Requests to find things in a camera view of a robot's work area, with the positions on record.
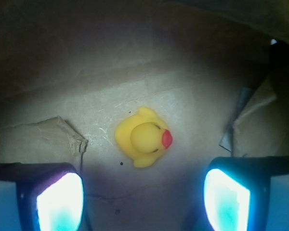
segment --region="rubber duck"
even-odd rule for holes
[[[115,140],[135,167],[149,167],[170,147],[172,135],[154,110],[140,107],[117,126]]]

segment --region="glowing light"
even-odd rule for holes
[[[247,230],[250,191],[219,169],[212,169],[206,175],[204,202],[214,230]]]
[[[274,45],[275,43],[277,43],[277,41],[275,39],[271,40],[271,45]]]
[[[76,231],[83,209],[83,185],[76,173],[67,173],[37,197],[41,231]]]

